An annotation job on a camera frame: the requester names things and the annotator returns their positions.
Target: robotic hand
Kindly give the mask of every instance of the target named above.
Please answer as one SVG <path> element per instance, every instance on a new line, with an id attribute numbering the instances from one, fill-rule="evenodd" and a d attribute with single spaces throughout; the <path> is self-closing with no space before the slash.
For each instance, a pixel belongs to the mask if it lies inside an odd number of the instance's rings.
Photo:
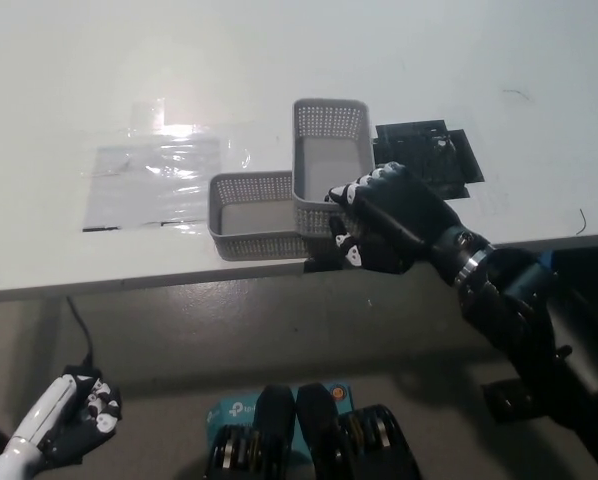
<path id="1" fill-rule="evenodd" d="M 0 480 L 81 463 L 108 441 L 121 420 L 121 396 L 95 368 L 66 367 L 11 437 L 0 455 Z"/>
<path id="2" fill-rule="evenodd" d="M 425 260 L 457 288 L 463 317 L 519 374 L 483 388 L 497 421 L 548 415 L 573 430 L 598 463 L 598 324 L 578 294 L 531 253 L 495 249 L 467 229 L 399 164 L 333 188 L 326 199 L 366 227 L 355 238 L 341 219 L 330 219 L 348 263 L 397 273 Z"/>

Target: perforated basket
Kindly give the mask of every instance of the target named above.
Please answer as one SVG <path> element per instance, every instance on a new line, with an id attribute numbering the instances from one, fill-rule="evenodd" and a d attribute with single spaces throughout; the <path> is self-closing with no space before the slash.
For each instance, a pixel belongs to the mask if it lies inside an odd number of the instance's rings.
<path id="1" fill-rule="evenodd" d="M 333 251 L 332 241 L 302 239 L 293 226 L 292 172 L 224 173 L 210 181 L 208 229 L 223 259 L 307 258 Z"/>
<path id="2" fill-rule="evenodd" d="M 332 187 L 374 168 L 368 107 L 356 100 L 304 99 L 294 105 L 293 198 L 295 229 L 304 237 L 330 235 L 330 216 L 358 226 L 340 207 L 324 201 Z"/>

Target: plastic sheet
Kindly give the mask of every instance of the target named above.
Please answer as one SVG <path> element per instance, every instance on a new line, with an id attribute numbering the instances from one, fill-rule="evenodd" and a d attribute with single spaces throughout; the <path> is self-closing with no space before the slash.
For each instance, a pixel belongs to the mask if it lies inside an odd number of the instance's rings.
<path id="1" fill-rule="evenodd" d="M 162 100 L 137 104 L 123 139 L 96 149 L 84 232 L 169 227 L 206 229 L 208 183 L 243 170 L 250 153 L 230 128 L 166 125 Z"/>

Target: white robotic hand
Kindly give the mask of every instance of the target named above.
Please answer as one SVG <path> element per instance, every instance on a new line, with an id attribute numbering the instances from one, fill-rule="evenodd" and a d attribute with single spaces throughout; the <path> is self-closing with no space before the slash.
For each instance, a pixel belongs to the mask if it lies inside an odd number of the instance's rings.
<path id="1" fill-rule="evenodd" d="M 81 463 L 109 440 L 121 420 L 121 395 L 92 367 L 66 367 L 0 455 L 0 480 L 29 480 L 39 472 Z"/>

